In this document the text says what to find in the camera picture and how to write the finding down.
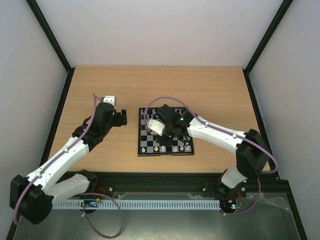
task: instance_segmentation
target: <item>black frame bar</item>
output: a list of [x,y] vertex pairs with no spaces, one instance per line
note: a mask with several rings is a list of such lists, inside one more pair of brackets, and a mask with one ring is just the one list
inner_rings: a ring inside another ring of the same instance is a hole
[[[64,108],[64,104],[68,95],[69,87],[72,81],[72,77],[75,68],[71,68],[66,56],[64,55],[57,39],[55,38],[48,22],[45,19],[39,5],[36,0],[26,0],[29,4],[32,12],[34,13],[36,19],[41,25],[44,33],[46,34],[48,40],[50,41],[53,49],[55,50],[57,56],[59,57],[62,65],[67,71],[68,75],[65,79],[63,90],[56,108],[56,112],[52,121],[52,125],[48,134],[48,138],[44,147],[44,151],[41,157],[40,165],[48,160],[52,144],[56,135],[58,124],[61,118],[61,114]],[[246,69],[243,69],[243,75],[247,84],[248,92],[252,102],[255,117],[258,123],[260,134],[269,149],[270,143],[268,140],[266,128],[262,119],[262,115],[257,103],[257,98],[252,87],[252,83],[249,77],[249,73],[256,64],[261,53],[268,44],[271,36],[275,32],[280,21],[287,12],[289,6],[293,0],[283,0],[280,8],[278,9],[276,15],[274,16],[270,26],[268,27],[266,33],[261,39],[257,49],[255,50],[251,60],[249,61]],[[61,178],[61,181],[73,176],[74,172],[66,172]],[[215,182],[220,176],[220,173],[123,173],[123,172],[94,172],[98,176],[99,186],[104,187],[106,190],[109,187],[113,188],[113,192],[189,192],[195,194],[203,194],[203,186],[210,185]],[[299,216],[299,212],[291,192],[289,182],[287,180],[281,180],[279,178],[278,172],[275,174],[262,174],[260,176],[261,188],[265,193],[286,193],[290,208],[293,213],[295,224],[302,240],[307,239],[304,227]],[[258,187],[255,181],[247,181],[245,183],[246,192],[257,192]],[[12,240],[14,238],[17,226],[12,223],[10,230],[7,235],[7,240]]]
[[71,71],[71,66],[62,51],[54,33],[52,32],[49,23],[47,22],[44,14],[42,13],[38,3],[36,0],[26,0],[26,2],[29,4],[30,9],[32,10],[35,18],[38,20],[43,32],[45,33],[46,37],[48,38],[49,42],[51,43],[55,53],[57,54],[58,58],[60,59],[64,69],[68,73]]

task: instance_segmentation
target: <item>gray wall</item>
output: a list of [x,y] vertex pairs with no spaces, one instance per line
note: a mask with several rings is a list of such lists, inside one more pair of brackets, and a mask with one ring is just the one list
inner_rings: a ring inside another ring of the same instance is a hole
[[319,239],[320,1],[293,1],[251,73],[279,173]]
[[75,65],[245,67],[282,0],[38,0]]
[[66,78],[26,1],[0,0],[0,239],[14,211],[10,182],[39,164]]

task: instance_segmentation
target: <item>chessboard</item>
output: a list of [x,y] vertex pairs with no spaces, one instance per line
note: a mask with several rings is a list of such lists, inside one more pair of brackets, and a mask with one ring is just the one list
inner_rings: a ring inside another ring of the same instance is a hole
[[[156,135],[147,130],[147,121],[154,119],[159,107],[149,107],[147,110],[146,120],[144,118],[145,107],[139,108],[139,125],[138,125],[138,156],[185,156],[194,155],[194,142],[192,137],[180,135],[173,138],[170,147],[160,145],[156,142]],[[175,112],[183,113],[185,107],[173,107]]]

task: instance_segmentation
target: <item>wooden table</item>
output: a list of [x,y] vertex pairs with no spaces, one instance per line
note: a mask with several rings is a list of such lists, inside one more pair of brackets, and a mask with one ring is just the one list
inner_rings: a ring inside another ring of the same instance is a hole
[[[70,171],[220,173],[235,165],[234,155],[201,139],[193,140],[194,156],[138,157],[138,108],[161,96],[182,100],[215,124],[241,131],[258,130],[241,68],[77,66],[50,156],[91,115],[93,93],[116,96],[116,110],[126,109],[128,124],[112,128],[103,142]],[[154,107],[164,103],[178,106],[161,100]]]

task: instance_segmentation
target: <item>robotic arm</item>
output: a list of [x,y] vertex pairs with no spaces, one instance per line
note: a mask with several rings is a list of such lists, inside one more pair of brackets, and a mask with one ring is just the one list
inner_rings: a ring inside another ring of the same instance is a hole
[[[112,127],[127,125],[126,110],[121,110],[121,113],[117,112],[115,105],[116,97],[105,96],[96,107],[94,116],[86,118],[83,124],[75,129],[67,143],[53,157],[26,177],[17,175],[11,181],[10,207],[13,209],[16,207],[22,192],[36,176],[39,178],[26,192],[18,208],[18,213],[33,224],[38,224],[44,220],[52,207],[64,200],[87,190],[95,192],[98,178],[87,170],[82,170],[65,181],[57,184],[56,182],[76,161],[101,143]],[[85,131],[88,126],[87,122],[92,117],[91,126],[86,134],[72,148],[68,149]],[[41,173],[44,167],[52,161],[54,162],[47,170]]]
[[[260,134],[251,129],[249,132],[236,131],[216,125],[198,116],[201,123],[189,111],[175,112],[166,104],[155,114],[156,119],[149,119],[147,127],[157,135],[156,141],[161,145],[170,146],[174,137],[185,135],[203,139],[222,147],[236,156],[236,166],[226,169],[220,177],[217,188],[223,195],[230,189],[247,179],[257,179],[268,161],[268,156],[246,141],[234,137],[235,135],[247,138],[264,149],[268,149]],[[231,135],[212,129],[208,125],[227,131]]]

